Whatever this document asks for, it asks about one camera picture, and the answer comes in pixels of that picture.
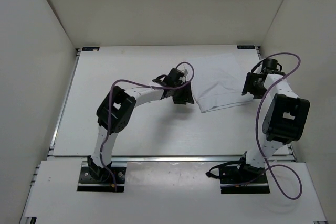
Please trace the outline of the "white skirt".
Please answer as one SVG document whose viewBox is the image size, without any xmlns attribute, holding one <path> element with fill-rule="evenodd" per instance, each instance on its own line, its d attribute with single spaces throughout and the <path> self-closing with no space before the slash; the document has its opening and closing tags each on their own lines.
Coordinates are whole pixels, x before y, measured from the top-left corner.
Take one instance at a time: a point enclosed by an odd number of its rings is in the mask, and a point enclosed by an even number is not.
<svg viewBox="0 0 336 224">
<path fill-rule="evenodd" d="M 251 94 L 242 95 L 247 73 L 255 60 L 237 54 L 219 54 L 188 58 L 191 66 L 186 66 L 189 73 L 194 71 L 191 82 L 192 95 L 201 113 L 228 109 L 253 102 Z"/>
</svg>

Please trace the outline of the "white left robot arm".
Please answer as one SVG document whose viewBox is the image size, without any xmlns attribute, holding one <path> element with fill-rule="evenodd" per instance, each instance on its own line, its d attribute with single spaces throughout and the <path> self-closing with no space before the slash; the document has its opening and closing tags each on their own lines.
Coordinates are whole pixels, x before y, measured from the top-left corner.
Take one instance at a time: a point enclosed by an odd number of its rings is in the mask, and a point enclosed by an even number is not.
<svg viewBox="0 0 336 224">
<path fill-rule="evenodd" d="M 147 84 L 130 80 L 116 80 L 96 111 L 98 137 L 92 155 L 87 157 L 90 175 L 99 183 L 109 180 L 117 184 L 112 171 L 112 151 L 118 134 L 127 126 L 133 110 L 143 104 L 172 98 L 175 104 L 193 104 L 191 81 L 194 68 L 188 70 L 172 68 Z"/>
</svg>

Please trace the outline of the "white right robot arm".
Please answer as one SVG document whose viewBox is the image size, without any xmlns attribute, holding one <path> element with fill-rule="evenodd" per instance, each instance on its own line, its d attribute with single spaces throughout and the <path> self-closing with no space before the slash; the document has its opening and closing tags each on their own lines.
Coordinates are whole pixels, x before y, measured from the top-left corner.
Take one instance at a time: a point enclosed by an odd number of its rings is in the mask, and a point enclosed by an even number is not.
<svg viewBox="0 0 336 224">
<path fill-rule="evenodd" d="M 281 147 L 298 141 L 304 130 L 310 102 L 295 94 L 286 74 L 276 59 L 264 59 L 247 73 L 242 95 L 251 94 L 254 99 L 264 102 L 267 96 L 272 99 L 262 123 L 262 136 L 257 146 L 246 151 L 235 169 L 236 178 L 248 182 L 254 174 L 260 174 L 265 160 Z"/>
</svg>

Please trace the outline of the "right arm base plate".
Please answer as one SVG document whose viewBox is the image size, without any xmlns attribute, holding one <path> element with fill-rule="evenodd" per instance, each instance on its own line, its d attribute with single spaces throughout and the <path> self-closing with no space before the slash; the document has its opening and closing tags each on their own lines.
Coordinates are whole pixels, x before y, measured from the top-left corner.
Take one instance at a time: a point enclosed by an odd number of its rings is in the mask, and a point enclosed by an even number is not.
<svg viewBox="0 0 336 224">
<path fill-rule="evenodd" d="M 237 165 L 216 165 L 205 174 L 208 178 L 219 179 L 222 195 L 270 193 L 266 174 L 246 173 Z"/>
</svg>

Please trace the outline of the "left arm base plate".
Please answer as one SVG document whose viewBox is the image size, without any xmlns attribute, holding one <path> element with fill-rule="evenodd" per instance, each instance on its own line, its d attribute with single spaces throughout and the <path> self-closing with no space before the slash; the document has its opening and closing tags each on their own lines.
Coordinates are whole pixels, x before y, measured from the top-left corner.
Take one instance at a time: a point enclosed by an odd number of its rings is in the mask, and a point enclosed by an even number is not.
<svg viewBox="0 0 336 224">
<path fill-rule="evenodd" d="M 104 192 L 104 193 L 123 193 L 126 179 L 126 163 L 110 168 L 113 172 L 116 184 L 113 182 L 112 175 L 104 172 L 101 178 L 96 179 L 93 171 L 86 162 L 82 162 L 77 183 L 79 192 Z"/>
</svg>

